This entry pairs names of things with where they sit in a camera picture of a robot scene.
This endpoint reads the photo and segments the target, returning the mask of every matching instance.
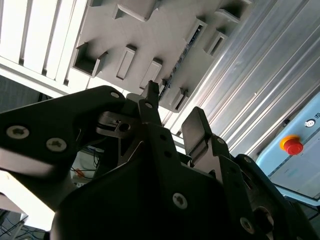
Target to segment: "screw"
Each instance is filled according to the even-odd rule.
[[[111,92],[111,96],[117,99],[120,97],[119,94],[114,91]]]
[[[181,193],[175,193],[172,197],[173,203],[180,209],[186,209],[188,207],[188,202],[185,196]]]
[[[29,136],[29,130],[24,126],[11,126],[6,130],[6,134],[12,139],[25,139]]]
[[[46,147],[56,153],[61,153],[67,148],[67,143],[58,137],[50,138],[48,141],[46,141]]]
[[[255,233],[254,226],[252,226],[251,222],[248,219],[246,219],[245,217],[241,217],[240,223],[241,223],[241,226],[244,228],[244,230],[246,230],[248,233],[250,234]]]
[[[150,103],[148,103],[148,102],[146,102],[145,105],[146,105],[148,108],[150,108],[150,109],[153,108],[152,105],[151,105]]]
[[[246,157],[244,157],[244,160],[245,160],[248,164],[250,164],[250,163],[251,163],[251,159],[250,159],[250,158],[248,158],[247,156],[246,156]]]
[[[221,144],[225,144],[225,141],[223,141],[220,137],[218,137],[218,142]]]

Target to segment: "slot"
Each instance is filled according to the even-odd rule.
[[[120,80],[124,80],[127,72],[130,68],[130,65],[134,59],[134,56],[136,54],[136,48],[133,46],[126,46],[124,49],[124,52],[122,54],[122,57],[120,59],[118,71],[116,73],[116,78]]]
[[[100,7],[103,3],[103,0],[88,0],[89,7]]]
[[[73,68],[94,78],[102,71],[108,52],[104,52],[97,59],[91,59],[87,57],[88,45],[85,42],[75,49]]]
[[[216,44],[214,45],[212,51],[210,52],[210,55],[213,56],[215,51],[219,48],[220,44],[223,42],[223,38],[219,37],[219,40],[216,42]]]
[[[182,88],[179,89],[178,94],[175,96],[174,100],[171,103],[172,111],[179,112],[189,99],[188,91],[184,91]]]
[[[197,37],[199,36],[200,32],[201,32],[201,29],[203,28],[203,26],[199,25],[194,33],[194,35],[192,36],[190,42],[189,42],[189,45],[192,45],[195,40],[197,39]]]
[[[196,40],[200,38],[202,33],[205,31],[206,27],[207,24],[204,21],[197,18],[191,28],[191,31],[185,38],[186,43],[189,46],[193,45],[196,42]]]
[[[204,51],[215,58],[227,39],[228,37],[226,35],[217,30]]]
[[[225,9],[218,9],[216,13],[222,15],[223,17],[227,18],[228,20],[236,24],[240,23],[240,19],[238,17],[234,16],[232,13]]]

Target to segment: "black plastic part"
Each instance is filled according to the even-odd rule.
[[[77,152],[97,140],[93,129],[98,115],[116,112],[124,103],[125,98],[116,89],[101,86],[2,113],[0,168],[30,177],[63,179]],[[29,136],[10,138],[6,131],[16,125],[26,127]],[[51,138],[63,139],[66,150],[50,151],[46,142]]]
[[[205,112],[201,108],[195,107],[181,128],[185,153],[195,159],[196,156],[193,156],[193,152],[203,141],[208,141],[212,135]]]

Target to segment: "cable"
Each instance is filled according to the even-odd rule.
[[[0,229],[1,229],[1,233],[2,233],[2,234],[4,233],[4,231],[3,231],[3,230],[5,230],[5,231],[7,231],[7,230],[8,230],[8,229],[6,229],[4,226],[0,226]]]
[[[75,170],[73,167],[71,167],[71,170],[74,171],[74,172],[77,172],[77,173],[80,172],[80,170]],[[93,179],[92,177],[86,177],[86,176],[84,176],[83,174],[81,174],[81,176],[82,176],[83,178],[85,178],[85,179]]]
[[[1,236],[5,235],[5,234],[10,233],[10,232],[11,232],[13,229],[15,229],[19,224],[24,223],[27,217],[28,217],[28,216],[26,216],[24,219],[20,220],[17,224],[13,225],[9,230],[7,230],[7,231],[5,231],[4,233],[2,233],[2,234],[0,235],[0,238],[1,238]]]
[[[89,170],[86,170],[86,169],[78,169],[78,170],[73,170],[71,169],[72,172],[77,172],[77,171],[81,171],[81,172],[95,172],[96,170],[93,170],[93,169],[89,169]]]
[[[16,238],[18,239],[18,238],[21,238],[21,237],[24,236],[24,235],[29,234],[29,235],[31,235],[32,238],[34,238],[34,239],[42,240],[42,238],[36,237],[36,236],[34,235],[35,232],[36,232],[36,231],[27,231],[27,232],[25,232],[24,234],[21,234],[21,235],[17,236]]]

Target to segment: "aluminum profile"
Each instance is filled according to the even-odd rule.
[[[168,121],[171,132],[179,133],[199,106],[233,155],[256,159],[283,121],[320,90],[319,7],[316,0],[256,0],[197,93]]]

